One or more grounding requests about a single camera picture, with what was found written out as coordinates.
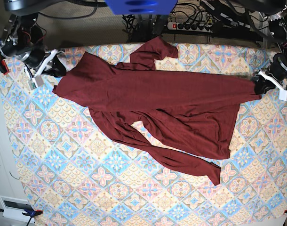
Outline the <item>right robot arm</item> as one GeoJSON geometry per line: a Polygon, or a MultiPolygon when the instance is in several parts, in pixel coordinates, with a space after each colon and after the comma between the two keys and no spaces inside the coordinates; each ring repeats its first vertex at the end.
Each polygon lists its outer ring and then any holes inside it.
{"type": "Polygon", "coordinates": [[[57,3],[56,0],[4,1],[4,8],[11,15],[0,37],[0,71],[8,74],[5,60],[15,57],[24,64],[31,89],[43,85],[43,75],[55,78],[66,75],[66,68],[57,57],[64,50],[47,50],[43,44],[46,31],[37,24],[39,11],[57,3]]]}

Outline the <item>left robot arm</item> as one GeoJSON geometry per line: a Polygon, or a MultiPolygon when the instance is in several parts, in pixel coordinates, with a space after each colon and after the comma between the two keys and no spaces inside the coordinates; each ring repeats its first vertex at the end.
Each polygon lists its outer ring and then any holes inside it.
{"type": "Polygon", "coordinates": [[[255,93],[265,94],[271,89],[279,90],[279,100],[287,101],[287,6],[285,0],[237,0],[245,9],[245,17],[251,28],[280,49],[270,65],[254,73],[255,93]],[[259,12],[268,21],[269,34],[258,30],[251,19],[250,12],[259,12]]]}

